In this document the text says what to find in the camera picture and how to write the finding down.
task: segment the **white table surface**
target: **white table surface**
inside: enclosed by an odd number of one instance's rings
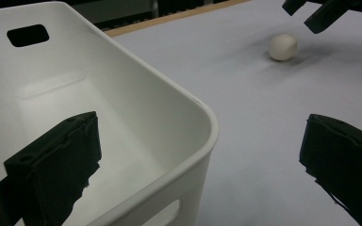
[[[314,35],[284,0],[253,0],[156,25],[114,40],[207,103],[220,137],[206,177],[198,226],[358,225],[299,162],[310,113],[362,129],[362,13]],[[269,59],[287,32],[295,58]]]

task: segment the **white plastic bin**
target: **white plastic bin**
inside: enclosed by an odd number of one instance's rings
[[[49,40],[13,46],[8,31],[35,24]],[[65,225],[192,225],[218,135],[212,111],[66,4],[0,9],[0,180],[6,159],[88,111],[101,168]]]

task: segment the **white ball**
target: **white ball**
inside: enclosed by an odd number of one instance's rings
[[[290,34],[279,34],[272,38],[270,42],[270,57],[284,61],[296,54],[298,50],[298,41]]]

